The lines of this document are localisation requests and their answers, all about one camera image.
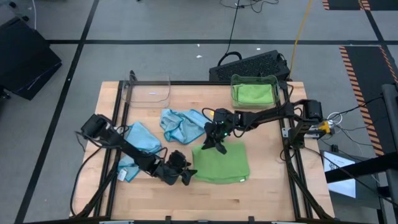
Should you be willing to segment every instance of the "clear plastic container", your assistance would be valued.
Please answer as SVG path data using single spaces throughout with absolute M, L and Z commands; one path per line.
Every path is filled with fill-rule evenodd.
M 279 101 L 278 79 L 266 77 L 231 77 L 231 102 L 234 108 L 269 108 Z
M 156 75 L 138 80 L 130 71 L 123 81 L 122 99 L 133 108 L 166 108 L 170 104 L 170 77 Z

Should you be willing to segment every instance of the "wooden tabletop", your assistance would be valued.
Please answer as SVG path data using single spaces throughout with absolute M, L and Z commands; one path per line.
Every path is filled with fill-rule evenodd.
M 294 86 L 290 99 L 292 102 L 307 98 L 303 83 L 290 84 Z M 96 114 L 112 118 L 117 87 L 118 82 L 103 82 Z M 119 122 L 123 106 L 122 101 Z M 203 107 L 226 108 L 233 111 L 230 86 L 171 86 L 169 108 L 201 111 Z M 162 146 L 168 147 L 170 152 L 183 152 L 187 160 L 192 162 L 193 146 L 203 144 L 205 135 L 186 146 L 177 142 L 167 142 L 163 136 L 164 131 L 159 126 L 161 111 L 160 108 L 130 107 L 127 124 L 140 121 L 160 139 Z M 226 140 L 237 141 L 232 136 Z M 294 220 L 286 165 L 279 159 L 279 153 L 283 149 L 279 122 L 263 124 L 256 130 L 245 133 L 239 140 L 245 143 L 251 170 L 247 181 L 216 185 L 193 178 L 189 186 L 184 186 L 180 180 L 169 186 L 158 178 L 140 172 L 131 183 L 118 181 L 112 219 L 164 220 L 165 216 L 170 215 L 173 220 L 247 221 L 248 216 L 254 216 L 256 221 Z M 306 139 L 305 145 L 318 150 L 316 140 Z M 84 159 L 95 149 L 94 145 L 89 143 Z M 301 152 L 308 189 L 325 211 L 333 216 L 321 159 L 319 155 L 308 150 L 303 149 Z M 82 170 L 73 204 L 76 212 L 83 209 L 97 190 L 103 160 L 104 150 L 92 158 Z M 297 194 L 301 199 L 301 216 L 304 217 L 302 194 L 298 188 Z M 107 200 L 108 191 L 104 194 L 101 214 L 104 214 Z

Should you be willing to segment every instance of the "light blue towel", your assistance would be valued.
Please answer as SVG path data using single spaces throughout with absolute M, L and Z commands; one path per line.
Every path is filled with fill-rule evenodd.
M 206 122 L 209 121 L 196 110 L 164 109 L 160 118 L 160 127 L 163 128 L 164 138 L 167 141 L 189 144 L 205 132 Z
M 139 150 L 146 152 L 156 152 L 161 148 L 161 143 L 152 133 L 149 132 L 140 122 L 136 122 L 130 126 L 130 132 L 126 141 Z M 118 164 L 118 172 L 125 168 L 127 170 L 126 181 L 130 182 L 139 173 L 138 166 L 134 163 L 134 159 L 124 156 Z

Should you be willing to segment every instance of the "yellow cable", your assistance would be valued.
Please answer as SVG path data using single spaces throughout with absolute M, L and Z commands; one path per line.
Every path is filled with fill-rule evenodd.
M 294 42 L 292 59 L 290 60 L 291 63 L 290 63 L 289 78 L 290 78 L 290 76 L 291 76 L 291 74 L 292 74 L 292 72 L 293 72 L 294 55 L 295 55 L 295 53 L 296 53 L 297 42 L 299 41 L 300 34 L 301 34 L 301 30 L 303 29 L 305 20 L 306 20 L 306 18 L 307 18 L 307 16 L 308 16 L 308 13 L 310 12 L 311 4 L 312 4 L 312 0 L 310 0 L 310 1 L 308 2 L 307 9 L 305 10 L 305 14 L 304 14 L 303 20 L 301 21 L 300 29 L 298 30 L 298 34 L 297 34 L 297 36 L 296 36 L 296 41 Z

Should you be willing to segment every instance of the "green cloth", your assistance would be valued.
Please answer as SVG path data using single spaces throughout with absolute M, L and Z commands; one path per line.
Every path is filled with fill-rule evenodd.
M 233 85 L 233 106 L 263 105 L 274 102 L 272 85 Z
M 214 184 L 230 184 L 245 181 L 250 174 L 248 158 L 243 142 L 224 142 L 227 153 L 222 154 L 215 147 L 193 148 L 193 166 L 198 171 L 195 178 Z

